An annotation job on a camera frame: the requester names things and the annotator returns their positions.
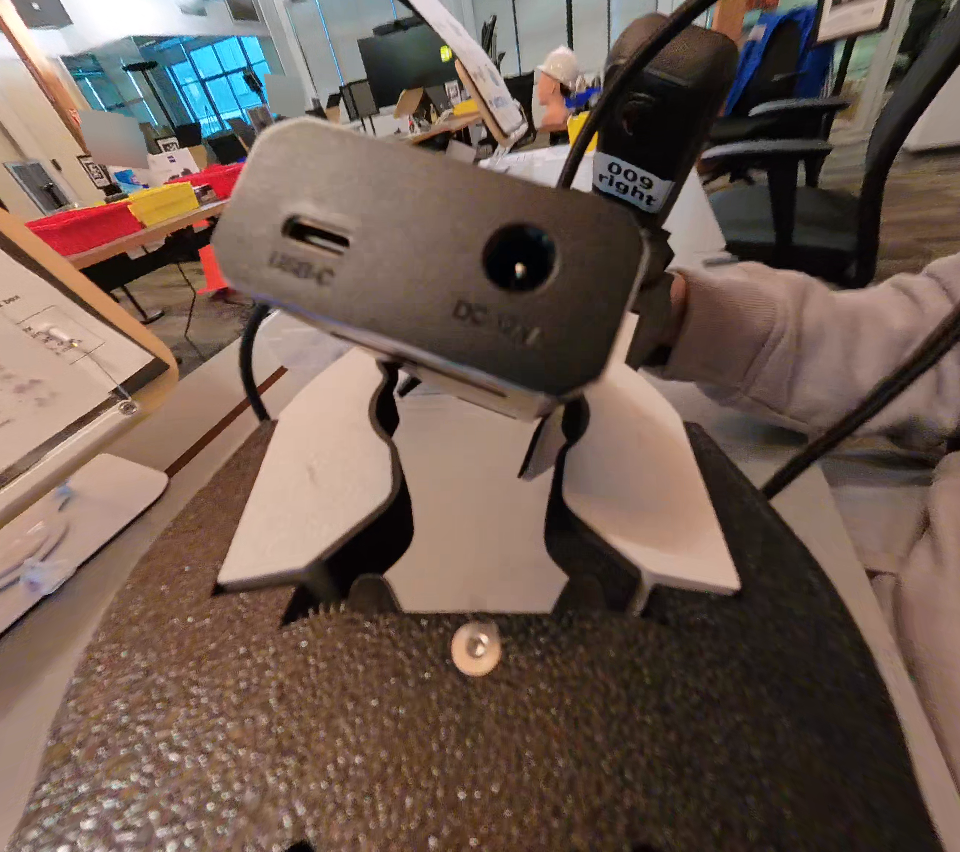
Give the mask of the mannequin head with hard hat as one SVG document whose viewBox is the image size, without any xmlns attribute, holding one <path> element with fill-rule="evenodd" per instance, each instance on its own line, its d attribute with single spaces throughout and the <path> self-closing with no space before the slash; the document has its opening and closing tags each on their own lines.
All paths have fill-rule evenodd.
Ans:
<svg viewBox="0 0 960 852">
<path fill-rule="evenodd" d="M 597 86 L 582 72 L 572 48 L 561 45 L 537 67 L 537 130 L 553 139 L 569 133 L 570 118 L 587 110 Z"/>
</svg>

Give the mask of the person's right hand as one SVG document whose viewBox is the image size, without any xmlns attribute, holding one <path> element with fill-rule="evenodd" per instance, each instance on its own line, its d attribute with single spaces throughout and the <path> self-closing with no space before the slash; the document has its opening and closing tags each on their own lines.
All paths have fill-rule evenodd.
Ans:
<svg viewBox="0 0 960 852">
<path fill-rule="evenodd" d="M 671 274 L 670 319 L 663 336 L 663 343 L 673 347 L 683 330 L 689 306 L 689 283 L 682 272 Z"/>
</svg>

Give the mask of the white desk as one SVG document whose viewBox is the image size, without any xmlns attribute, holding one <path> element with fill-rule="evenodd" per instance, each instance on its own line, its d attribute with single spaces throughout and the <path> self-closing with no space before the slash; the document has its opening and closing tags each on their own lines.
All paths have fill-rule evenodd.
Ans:
<svg viewBox="0 0 960 852">
<path fill-rule="evenodd" d="M 164 495 L 103 547 L 52 596 L 2 635 L 1 848 L 38 781 L 55 715 L 88 645 L 138 562 L 255 431 L 241 411 L 238 347 L 177 385 L 162 409 L 116 440 L 108 452 L 168 470 Z M 440 611 L 465 598 L 469 608 L 545 611 L 563 584 L 548 559 L 541 523 L 549 478 L 525 484 L 507 476 L 506 441 L 532 431 L 498 416 L 475 421 L 480 476 L 452 478 L 450 491 L 428 482 L 425 453 L 402 433 L 414 505 L 414 541 L 390 582 L 414 611 Z M 868 583 L 832 488 L 816 466 L 773 502 L 774 509 L 828 573 L 879 658 L 901 719 L 918 784 L 947 850 L 958 850 L 959 806 L 929 721 L 877 597 Z"/>
</svg>

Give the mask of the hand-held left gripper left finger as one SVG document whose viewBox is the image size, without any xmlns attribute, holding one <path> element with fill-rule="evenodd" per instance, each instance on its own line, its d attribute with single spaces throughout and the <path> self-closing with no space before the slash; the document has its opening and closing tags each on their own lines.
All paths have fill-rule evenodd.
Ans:
<svg viewBox="0 0 960 852">
<path fill-rule="evenodd" d="M 225 593 L 295 586 L 346 598 L 414 538 L 394 441 L 399 369 L 350 350 L 280 415 L 217 578 Z"/>
</svg>

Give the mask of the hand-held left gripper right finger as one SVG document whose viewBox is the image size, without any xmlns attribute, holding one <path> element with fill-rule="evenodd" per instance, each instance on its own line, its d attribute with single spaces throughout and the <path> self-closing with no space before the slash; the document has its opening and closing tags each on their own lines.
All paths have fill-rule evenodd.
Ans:
<svg viewBox="0 0 960 852">
<path fill-rule="evenodd" d="M 647 378 L 611 364 L 559 427 L 546 548 L 570 582 L 600 608 L 629 614 L 659 588 L 738 594 L 685 424 Z"/>
</svg>

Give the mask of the white printed card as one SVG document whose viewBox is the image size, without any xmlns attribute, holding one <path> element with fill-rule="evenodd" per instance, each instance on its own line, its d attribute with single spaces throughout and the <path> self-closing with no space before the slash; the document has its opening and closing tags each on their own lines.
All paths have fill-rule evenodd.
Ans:
<svg viewBox="0 0 960 852">
<path fill-rule="evenodd" d="M 419 15 L 450 46 L 462 82 L 476 102 L 484 121 L 507 149 L 527 132 L 529 123 L 515 101 L 498 66 L 472 34 L 439 0 L 398 0 Z"/>
</svg>

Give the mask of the person's right forearm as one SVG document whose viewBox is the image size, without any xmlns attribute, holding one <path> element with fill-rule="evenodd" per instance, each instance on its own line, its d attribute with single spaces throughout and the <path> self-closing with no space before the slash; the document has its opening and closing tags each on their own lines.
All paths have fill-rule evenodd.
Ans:
<svg viewBox="0 0 960 852">
<path fill-rule="evenodd" d="M 651 368 L 809 436 L 834 426 L 902 367 L 959 300 L 956 254 L 860 290 L 834 291 L 758 263 L 678 277 L 681 320 Z"/>
</svg>

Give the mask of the blue jacket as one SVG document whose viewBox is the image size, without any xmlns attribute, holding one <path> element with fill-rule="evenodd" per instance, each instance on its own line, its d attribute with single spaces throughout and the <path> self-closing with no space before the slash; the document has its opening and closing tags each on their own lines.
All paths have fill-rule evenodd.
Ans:
<svg viewBox="0 0 960 852">
<path fill-rule="evenodd" d="M 766 102 L 825 95 L 834 44 L 815 42 L 818 15 L 812 5 L 760 15 L 740 52 L 726 100 L 727 117 L 748 117 Z"/>
</svg>

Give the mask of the person's torso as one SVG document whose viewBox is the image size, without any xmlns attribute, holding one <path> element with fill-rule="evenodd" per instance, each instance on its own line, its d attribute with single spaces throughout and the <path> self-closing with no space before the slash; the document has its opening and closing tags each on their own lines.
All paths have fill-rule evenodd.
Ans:
<svg viewBox="0 0 960 852">
<path fill-rule="evenodd" d="M 894 640 L 955 786 L 959 785 L 959 453 L 937 465 L 904 556 L 872 556 L 891 586 Z"/>
</svg>

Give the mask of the large paned window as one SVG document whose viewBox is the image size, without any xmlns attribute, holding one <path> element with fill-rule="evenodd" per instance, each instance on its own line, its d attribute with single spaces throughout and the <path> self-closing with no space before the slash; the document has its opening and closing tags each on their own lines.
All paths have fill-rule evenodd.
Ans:
<svg viewBox="0 0 960 852">
<path fill-rule="evenodd" d="M 230 120 L 245 121 L 263 104 L 246 75 L 262 82 L 282 74 L 274 42 L 257 35 L 135 35 L 62 57 L 91 109 L 167 126 L 147 84 L 122 69 L 123 62 L 146 60 L 159 64 L 152 76 L 176 125 L 199 123 L 204 135 L 225 130 Z"/>
</svg>

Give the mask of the wooden clipboard with papers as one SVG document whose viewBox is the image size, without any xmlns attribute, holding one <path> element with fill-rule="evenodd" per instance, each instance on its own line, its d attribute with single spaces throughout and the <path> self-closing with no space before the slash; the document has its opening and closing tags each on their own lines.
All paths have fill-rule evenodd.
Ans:
<svg viewBox="0 0 960 852">
<path fill-rule="evenodd" d="M 167 346 L 2 211 L 2 525 L 156 412 L 179 379 Z"/>
</svg>

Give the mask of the red plastic bin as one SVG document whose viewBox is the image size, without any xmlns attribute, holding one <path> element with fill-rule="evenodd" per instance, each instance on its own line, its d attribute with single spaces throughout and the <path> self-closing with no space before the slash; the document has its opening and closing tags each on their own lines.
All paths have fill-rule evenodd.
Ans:
<svg viewBox="0 0 960 852">
<path fill-rule="evenodd" d="M 218 200 L 228 200 L 245 169 L 245 162 L 211 165 L 192 174 L 189 179 L 195 189 L 210 189 Z"/>
<path fill-rule="evenodd" d="M 143 231 L 130 202 L 62 210 L 27 223 L 30 232 L 64 258 L 85 254 Z"/>
</svg>

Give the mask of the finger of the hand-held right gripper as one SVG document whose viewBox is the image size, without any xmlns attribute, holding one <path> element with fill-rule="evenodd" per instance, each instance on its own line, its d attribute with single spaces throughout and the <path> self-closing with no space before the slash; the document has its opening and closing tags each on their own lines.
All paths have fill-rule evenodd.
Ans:
<svg viewBox="0 0 960 852">
<path fill-rule="evenodd" d="M 519 471 L 522 482 L 534 482 L 556 466 L 561 453 L 570 442 L 568 412 L 566 407 L 557 408 L 535 427 Z"/>
</svg>

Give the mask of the black usb hub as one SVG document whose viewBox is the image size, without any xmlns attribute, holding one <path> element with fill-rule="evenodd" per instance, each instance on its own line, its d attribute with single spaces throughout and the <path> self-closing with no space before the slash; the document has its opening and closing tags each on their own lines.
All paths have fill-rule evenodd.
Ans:
<svg viewBox="0 0 960 852">
<path fill-rule="evenodd" d="M 257 138 L 212 245 L 235 290 L 526 421 L 603 378 L 644 266 L 610 201 L 309 116 Z"/>
</svg>

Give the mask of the black monitor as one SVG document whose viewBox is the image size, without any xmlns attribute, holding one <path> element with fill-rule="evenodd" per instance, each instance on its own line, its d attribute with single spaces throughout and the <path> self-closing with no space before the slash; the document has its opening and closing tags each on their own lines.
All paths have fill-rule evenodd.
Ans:
<svg viewBox="0 0 960 852">
<path fill-rule="evenodd" d="M 396 106 L 405 91 L 459 81 L 452 48 L 425 22 L 359 39 L 357 46 L 380 109 Z"/>
</svg>

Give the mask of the wooden work table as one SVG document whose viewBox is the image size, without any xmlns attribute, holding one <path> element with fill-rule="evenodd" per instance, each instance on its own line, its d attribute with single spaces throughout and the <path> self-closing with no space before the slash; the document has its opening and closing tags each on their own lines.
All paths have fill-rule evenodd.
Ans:
<svg viewBox="0 0 960 852">
<path fill-rule="evenodd" d="M 147 311 L 129 286 L 166 267 L 198 261 L 202 245 L 209 241 L 228 205 L 228 200 L 220 200 L 200 206 L 136 234 L 68 256 L 67 261 L 114 302 L 119 303 L 115 293 L 122 292 L 140 322 L 150 325 L 163 318 L 164 311 Z"/>
</svg>

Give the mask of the yellow plastic bin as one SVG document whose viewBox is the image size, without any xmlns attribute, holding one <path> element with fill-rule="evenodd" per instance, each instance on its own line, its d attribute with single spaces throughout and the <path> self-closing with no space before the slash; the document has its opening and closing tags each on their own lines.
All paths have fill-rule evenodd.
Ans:
<svg viewBox="0 0 960 852">
<path fill-rule="evenodd" d="M 149 229 L 199 210 L 200 202 L 191 183 L 175 182 L 138 191 L 129 198 L 128 208 Z"/>
</svg>

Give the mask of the white cardboard box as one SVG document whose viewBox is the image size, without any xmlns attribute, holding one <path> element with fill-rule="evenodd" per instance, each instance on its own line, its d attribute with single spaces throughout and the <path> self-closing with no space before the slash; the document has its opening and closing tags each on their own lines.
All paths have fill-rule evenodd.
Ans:
<svg viewBox="0 0 960 852">
<path fill-rule="evenodd" d="M 148 163 L 145 181 L 151 188 L 158 188 L 201 171 L 192 152 L 187 148 L 150 154 Z"/>
</svg>

